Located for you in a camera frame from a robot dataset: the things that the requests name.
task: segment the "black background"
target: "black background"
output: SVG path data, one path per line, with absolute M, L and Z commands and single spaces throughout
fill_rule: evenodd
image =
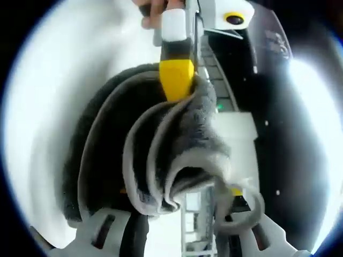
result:
M 343 35 L 343 22 L 340 23 L 339 18 L 340 10 L 342 10 L 340 9 L 341 1 L 270 0 L 256 2 L 270 7 L 276 12 L 285 29 L 294 56 L 306 56 L 316 64 L 316 68 L 319 68 L 326 77 L 324 79 L 331 82 L 330 91 L 335 95 L 337 105 L 342 107 L 343 72 L 337 54 L 327 40 L 328 34 L 333 31 L 337 36 Z M 4 85 L 12 62 L 24 39 L 54 3 L 55 1 L 48 0 L 42 2 L 2 1 L 0 3 L 0 78 L 2 85 Z M 39 256 L 33 240 L 27 236 L 26 229 L 18 220 L 18 214 L 13 207 L 2 173 L 0 180 L 0 197 L 3 204 L 0 220 L 4 224 L 2 229 L 5 238 L 0 243 L 1 255 L 19 255 L 24 251 L 26 254 Z M 340 244 L 340 247 L 342 243 L 341 224 L 339 223 L 336 227 L 337 233 L 328 239 L 330 243 L 334 239 L 338 239 L 333 245 L 339 246 Z M 333 247 L 329 248 L 326 256 L 338 256 L 338 252 L 337 255 L 336 252 L 333 252 Z

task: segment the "folded towel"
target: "folded towel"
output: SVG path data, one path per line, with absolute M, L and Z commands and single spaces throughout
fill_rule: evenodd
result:
M 186 192 L 215 184 L 215 228 L 239 233 L 256 225 L 264 211 L 263 199 L 234 179 L 230 149 L 211 126 L 217 101 L 213 86 L 196 76 L 187 99 L 166 102 L 156 66 L 145 68 L 112 79 L 81 118 L 79 146 L 72 148 L 66 165 L 72 167 L 70 174 L 78 174 L 80 216 L 74 211 L 66 217 L 84 220 L 100 208 L 120 208 L 124 202 L 144 215 L 167 214 L 180 208 Z M 255 211 L 239 223 L 225 222 L 232 187 L 248 190 L 256 201 Z M 127 198 L 120 193 L 122 188 Z M 76 206 L 74 196 L 65 206 Z

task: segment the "human hand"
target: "human hand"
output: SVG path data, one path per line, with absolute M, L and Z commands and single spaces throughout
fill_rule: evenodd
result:
M 132 0 L 137 6 L 151 4 L 150 17 L 144 17 L 141 21 L 143 28 L 160 28 L 161 14 L 165 0 Z M 168 0 L 167 10 L 184 8 L 183 0 Z

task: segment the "black circle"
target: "black circle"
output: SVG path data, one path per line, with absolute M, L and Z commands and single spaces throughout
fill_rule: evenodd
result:
M 230 24 L 233 24 L 233 25 L 240 25 L 244 22 L 244 19 L 242 17 L 232 15 L 232 16 L 228 16 L 226 18 L 226 21 Z

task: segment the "bright light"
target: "bright light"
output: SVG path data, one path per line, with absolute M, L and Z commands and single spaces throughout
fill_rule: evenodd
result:
M 309 65 L 296 60 L 291 61 L 289 71 L 295 89 L 306 106 L 327 161 L 329 193 L 322 227 L 311 252 L 314 254 L 329 234 L 339 213 L 340 190 L 343 183 L 343 134 L 333 99 L 317 72 Z

